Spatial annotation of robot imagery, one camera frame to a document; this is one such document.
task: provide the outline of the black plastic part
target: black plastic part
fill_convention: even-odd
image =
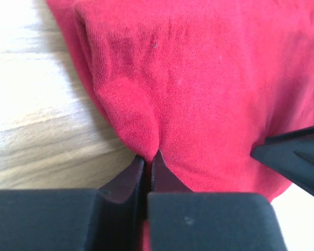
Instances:
[[[146,208],[144,160],[101,189],[0,191],[0,251],[134,251]]]
[[[104,205],[96,250],[134,251],[140,248],[146,217],[148,178],[144,160],[136,157],[118,176],[101,187]]]
[[[314,127],[268,138],[251,156],[314,196]]]
[[[192,192],[168,169],[159,150],[152,162],[151,173],[151,190],[154,192]]]
[[[287,251],[270,203],[253,193],[151,193],[152,251]]]

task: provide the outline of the red fabric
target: red fabric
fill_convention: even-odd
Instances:
[[[290,182],[250,158],[314,125],[314,0],[48,0],[83,85],[119,138],[161,149],[193,191]]]

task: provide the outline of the white surface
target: white surface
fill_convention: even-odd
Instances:
[[[289,251],[314,251],[314,197],[292,185],[273,201]]]

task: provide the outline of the wooden floor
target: wooden floor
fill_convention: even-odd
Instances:
[[[0,188],[99,187],[134,154],[86,95],[44,0],[0,1]],[[314,198],[273,205],[289,250],[314,250]]]

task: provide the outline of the wood grain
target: wood grain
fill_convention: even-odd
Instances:
[[[133,157],[89,100],[45,2],[0,1],[0,188],[98,187]]]

